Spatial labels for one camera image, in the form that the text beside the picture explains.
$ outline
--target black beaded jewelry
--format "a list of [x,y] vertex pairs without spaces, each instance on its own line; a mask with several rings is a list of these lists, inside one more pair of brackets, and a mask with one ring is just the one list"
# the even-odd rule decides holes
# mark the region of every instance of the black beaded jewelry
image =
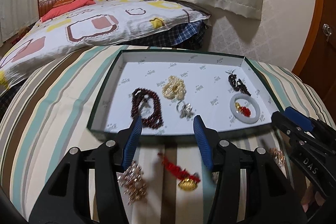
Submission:
[[148,118],[142,118],[142,125],[145,127],[158,129],[163,125],[162,114],[161,114],[161,103],[158,95],[151,90],[137,88],[132,93],[132,111],[131,117],[134,119],[135,116],[139,114],[139,106],[142,101],[147,102],[147,98],[152,98],[154,102],[154,111],[153,114]]

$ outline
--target wooden door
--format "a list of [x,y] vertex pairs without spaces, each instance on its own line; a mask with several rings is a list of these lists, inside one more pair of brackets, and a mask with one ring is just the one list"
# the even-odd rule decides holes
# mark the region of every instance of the wooden door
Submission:
[[[333,32],[328,41],[323,32],[324,24]],[[336,0],[323,0],[316,38],[298,76],[314,88],[336,121]]]

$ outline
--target gold pendant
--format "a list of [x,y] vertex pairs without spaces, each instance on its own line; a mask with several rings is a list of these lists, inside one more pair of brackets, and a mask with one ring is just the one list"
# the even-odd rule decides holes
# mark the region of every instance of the gold pendant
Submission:
[[192,179],[184,179],[182,180],[178,186],[185,191],[193,191],[197,188],[197,182]]

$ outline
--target pearl necklace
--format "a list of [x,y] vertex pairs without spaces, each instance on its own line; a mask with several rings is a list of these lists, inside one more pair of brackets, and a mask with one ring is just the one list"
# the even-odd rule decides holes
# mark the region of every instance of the pearl necklace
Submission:
[[175,97],[178,100],[183,100],[186,93],[184,81],[173,75],[169,76],[168,80],[168,83],[162,88],[162,95],[169,100]]

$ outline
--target metal screw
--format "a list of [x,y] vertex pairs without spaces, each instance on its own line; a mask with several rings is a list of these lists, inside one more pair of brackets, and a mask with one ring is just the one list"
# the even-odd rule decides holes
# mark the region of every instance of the metal screw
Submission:
[[114,140],[109,140],[106,142],[106,146],[108,147],[112,147],[112,146],[115,146],[116,145],[116,142]]
[[259,153],[259,154],[265,154],[266,153],[266,150],[265,150],[265,148],[263,148],[263,147],[258,147],[257,148],[257,152]]
[[71,148],[70,150],[69,150],[69,153],[71,154],[71,155],[74,155],[74,154],[76,154],[78,152],[78,148],[77,147],[73,147],[73,148]]
[[220,146],[223,146],[223,147],[227,147],[227,146],[229,146],[229,142],[228,142],[227,140],[221,140],[221,141],[219,142],[219,145],[220,145]]

